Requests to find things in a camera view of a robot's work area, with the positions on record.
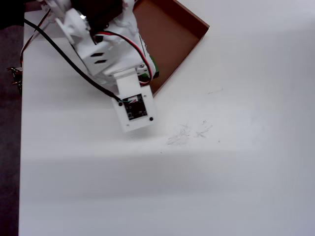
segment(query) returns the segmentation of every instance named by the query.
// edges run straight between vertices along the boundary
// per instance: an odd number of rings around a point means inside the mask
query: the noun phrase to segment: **white surface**
[[[21,236],[314,235],[314,1],[181,2],[211,27],[146,129],[41,37],[25,51]]]

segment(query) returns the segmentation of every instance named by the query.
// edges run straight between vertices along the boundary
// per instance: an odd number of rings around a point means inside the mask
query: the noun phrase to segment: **black wire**
[[[112,35],[118,36],[118,37],[122,38],[123,40],[125,40],[128,44],[130,44],[130,45],[139,53],[141,59],[143,60],[143,62],[144,62],[145,65],[147,66],[148,70],[150,71],[150,69],[149,69],[149,68],[150,68],[150,65],[148,64],[146,58],[144,58],[144,56],[142,55],[140,49],[137,48],[137,47],[135,47],[132,43],[130,43],[129,40],[128,40],[126,37],[124,37],[124,36],[122,36],[122,35],[120,35],[120,34],[118,34],[118,33],[114,33],[114,32],[112,32],[112,31],[108,31],[108,30],[106,30],[106,31],[101,31],[101,32],[110,33],[110,34],[112,34]],[[153,74],[150,74],[150,80],[149,80],[148,83],[146,83],[146,84],[149,84],[149,83],[152,81],[152,79],[153,79]]]
[[[139,39],[140,39],[140,43],[141,43],[141,46],[142,46],[143,54],[144,54],[144,56],[146,56],[146,52],[144,51],[144,47],[143,47],[143,43],[142,43],[142,38],[141,38],[140,35],[139,35]]]
[[[41,24],[45,21],[46,17],[48,16],[49,12],[50,12],[50,8],[49,10],[47,11],[47,13],[44,15],[44,17],[41,19],[41,21],[39,22],[39,24],[37,25],[38,27],[41,26]],[[22,62],[23,62],[23,53],[25,51],[25,49],[28,47],[28,45],[30,44],[32,38],[33,38],[34,34],[31,36],[31,38],[29,38],[29,40],[26,42],[26,45],[25,47],[23,48],[22,52],[21,52],[21,56],[20,56],[20,64],[21,64],[21,67],[22,67]]]
[[[106,95],[115,98],[116,101],[120,101],[121,99],[117,97],[113,92],[103,88],[101,85],[93,81],[89,76],[87,76],[82,70],[80,70],[71,60],[70,58],[54,43],[54,41],[38,26],[33,24],[32,22],[28,21],[27,19],[24,19],[24,22],[28,24],[29,26],[36,29],[46,40],[59,52],[59,54],[72,66],[72,68],[79,73],[87,82],[89,82],[91,85],[93,85],[98,90],[102,91]]]

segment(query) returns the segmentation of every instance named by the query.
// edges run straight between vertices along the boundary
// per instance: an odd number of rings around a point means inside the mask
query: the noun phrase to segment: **brown cardboard box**
[[[139,0],[134,14],[141,37],[160,70],[159,77],[150,83],[156,93],[202,39],[209,25],[176,0]]]

